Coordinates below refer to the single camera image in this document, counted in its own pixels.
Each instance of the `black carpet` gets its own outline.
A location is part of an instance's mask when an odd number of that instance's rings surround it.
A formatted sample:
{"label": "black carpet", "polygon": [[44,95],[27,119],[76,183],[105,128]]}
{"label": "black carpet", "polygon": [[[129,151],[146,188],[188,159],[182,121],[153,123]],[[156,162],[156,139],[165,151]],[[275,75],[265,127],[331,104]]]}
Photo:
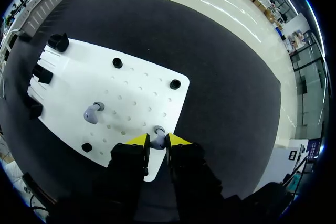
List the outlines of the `black carpet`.
{"label": "black carpet", "polygon": [[[6,101],[0,101],[0,124],[14,158],[47,193],[55,198],[70,191],[87,193],[102,170],[39,119],[29,120],[23,105],[48,37],[63,32],[188,76],[175,134],[205,148],[225,197],[253,192],[269,160],[280,114],[280,83],[260,57],[218,23],[172,1],[63,0],[30,42],[15,42],[4,73]],[[173,220],[175,206],[163,165],[156,180],[143,185],[137,219]]]}

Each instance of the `black knob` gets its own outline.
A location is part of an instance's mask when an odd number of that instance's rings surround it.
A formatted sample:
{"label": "black knob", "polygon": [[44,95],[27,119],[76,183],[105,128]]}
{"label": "black knob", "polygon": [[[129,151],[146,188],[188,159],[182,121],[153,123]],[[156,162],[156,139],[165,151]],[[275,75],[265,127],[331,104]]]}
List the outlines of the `black knob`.
{"label": "black knob", "polygon": [[181,82],[179,80],[172,80],[171,83],[169,84],[169,87],[171,89],[178,89],[181,86]]}
{"label": "black knob", "polygon": [[92,150],[92,145],[89,143],[84,143],[82,144],[82,149],[85,152],[90,152]]}
{"label": "black knob", "polygon": [[112,61],[115,68],[121,68],[122,67],[122,61],[119,58],[114,58]]}

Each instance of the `glossy floor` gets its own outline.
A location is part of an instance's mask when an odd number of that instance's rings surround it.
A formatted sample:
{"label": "glossy floor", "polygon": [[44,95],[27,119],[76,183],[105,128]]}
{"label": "glossy floor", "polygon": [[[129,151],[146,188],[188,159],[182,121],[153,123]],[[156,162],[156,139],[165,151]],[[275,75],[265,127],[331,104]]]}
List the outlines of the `glossy floor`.
{"label": "glossy floor", "polygon": [[276,144],[294,138],[297,92],[289,55],[272,24],[250,0],[172,0],[218,22],[252,48],[281,83],[281,111]]}

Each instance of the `glass wall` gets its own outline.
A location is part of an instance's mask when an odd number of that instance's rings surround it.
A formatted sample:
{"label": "glass wall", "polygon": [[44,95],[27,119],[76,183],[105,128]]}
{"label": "glass wall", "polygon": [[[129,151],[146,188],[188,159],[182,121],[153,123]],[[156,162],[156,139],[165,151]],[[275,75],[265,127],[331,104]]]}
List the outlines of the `glass wall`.
{"label": "glass wall", "polygon": [[298,94],[295,138],[322,138],[329,114],[326,64],[311,31],[304,34],[306,46],[291,54]]}

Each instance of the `white pegboard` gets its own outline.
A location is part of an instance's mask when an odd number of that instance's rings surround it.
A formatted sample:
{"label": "white pegboard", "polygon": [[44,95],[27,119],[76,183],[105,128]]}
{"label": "white pegboard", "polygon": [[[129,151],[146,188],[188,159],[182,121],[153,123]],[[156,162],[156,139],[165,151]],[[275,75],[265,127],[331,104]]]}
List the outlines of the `white pegboard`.
{"label": "white pegboard", "polygon": [[[59,53],[46,46],[38,64],[52,72],[50,84],[33,76],[28,94],[43,105],[39,119],[61,140],[92,161],[107,166],[110,151],[143,133],[155,139],[153,128],[160,125],[174,132],[185,96],[188,77],[122,52],[69,39],[67,50]],[[121,69],[113,66],[120,58]],[[181,87],[169,87],[173,79]],[[94,102],[105,105],[97,111],[97,124],[84,120],[83,114]],[[90,143],[92,151],[82,150]],[[166,150],[151,148],[145,181],[155,177]]]}

